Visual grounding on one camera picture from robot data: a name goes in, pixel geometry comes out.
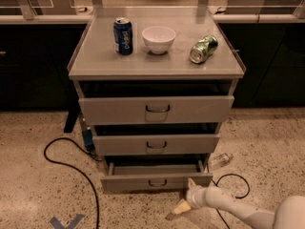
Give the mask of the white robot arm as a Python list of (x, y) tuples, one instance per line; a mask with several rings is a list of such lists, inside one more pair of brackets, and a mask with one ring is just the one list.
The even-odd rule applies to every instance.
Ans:
[(305, 229), (305, 197), (289, 196), (272, 212), (238, 201), (219, 187), (202, 187), (188, 178), (186, 197), (171, 211), (173, 216), (203, 207), (225, 211), (253, 229)]

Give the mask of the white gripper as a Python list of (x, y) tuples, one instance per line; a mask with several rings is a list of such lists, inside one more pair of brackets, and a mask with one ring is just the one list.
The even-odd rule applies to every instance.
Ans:
[(186, 199), (182, 198), (172, 209), (173, 215), (180, 215), (182, 213), (193, 209), (200, 209), (207, 206), (205, 198), (206, 188), (196, 185), (192, 178), (188, 177), (188, 188)]

